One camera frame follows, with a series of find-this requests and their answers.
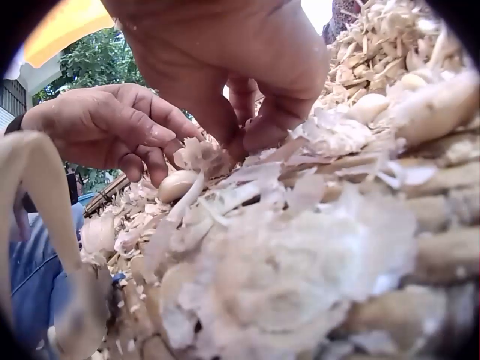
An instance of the tree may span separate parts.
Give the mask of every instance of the tree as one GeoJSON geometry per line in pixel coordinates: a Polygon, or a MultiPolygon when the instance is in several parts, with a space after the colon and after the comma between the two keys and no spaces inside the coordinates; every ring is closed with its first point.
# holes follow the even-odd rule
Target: tree
{"type": "MultiPolygon", "coordinates": [[[[60,59],[61,77],[54,80],[34,95],[34,105],[56,98],[61,92],[80,87],[96,85],[135,83],[145,86],[145,80],[138,71],[132,50],[121,31],[110,28],[87,35],[69,45],[60,59]]],[[[182,110],[191,121],[192,116],[182,110]]],[[[101,171],[79,166],[78,173],[87,180],[84,192],[95,192],[108,183],[109,173],[115,177],[115,170],[101,171]]]]}

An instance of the hand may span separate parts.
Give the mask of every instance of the hand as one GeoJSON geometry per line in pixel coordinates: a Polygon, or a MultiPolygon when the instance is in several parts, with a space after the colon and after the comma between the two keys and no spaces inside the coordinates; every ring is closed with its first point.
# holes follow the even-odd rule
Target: hand
{"type": "Polygon", "coordinates": [[[164,154],[171,160],[181,139],[202,139],[179,109],[136,84],[67,91],[28,110],[22,128],[47,133],[64,160],[119,168],[130,181],[140,180],[143,161],[154,186],[168,174],[164,154]]]}
{"type": "Polygon", "coordinates": [[[302,123],[328,72],[300,0],[102,0],[149,85],[187,109],[236,158],[302,123]],[[230,103],[222,96],[230,88],[230,103]],[[265,95],[254,117],[254,95],[265,95]]]}

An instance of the blue jeans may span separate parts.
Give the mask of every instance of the blue jeans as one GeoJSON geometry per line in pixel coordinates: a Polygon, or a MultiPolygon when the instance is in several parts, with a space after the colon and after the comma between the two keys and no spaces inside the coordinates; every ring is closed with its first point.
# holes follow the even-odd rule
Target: blue jeans
{"type": "MultiPolygon", "coordinates": [[[[84,208],[77,203],[72,212],[80,241],[84,208]]],[[[40,340],[46,341],[53,315],[68,303],[70,291],[41,217],[32,218],[30,225],[30,240],[10,243],[9,259],[14,331],[27,348],[35,349],[40,340]]]]}

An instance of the building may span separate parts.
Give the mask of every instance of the building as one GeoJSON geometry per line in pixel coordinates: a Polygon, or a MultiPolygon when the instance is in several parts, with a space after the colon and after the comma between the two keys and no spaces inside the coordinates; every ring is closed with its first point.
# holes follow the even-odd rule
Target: building
{"type": "Polygon", "coordinates": [[[16,80],[4,79],[0,86],[0,132],[32,107],[33,95],[60,76],[58,54],[38,69],[28,63],[23,64],[16,80]]]}

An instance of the window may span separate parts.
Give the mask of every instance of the window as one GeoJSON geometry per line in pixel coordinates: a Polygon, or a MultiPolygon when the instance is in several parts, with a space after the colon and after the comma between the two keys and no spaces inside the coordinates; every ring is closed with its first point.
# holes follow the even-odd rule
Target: window
{"type": "Polygon", "coordinates": [[[26,91],[17,80],[3,80],[3,86],[0,88],[0,106],[15,117],[26,112],[26,91]]]}

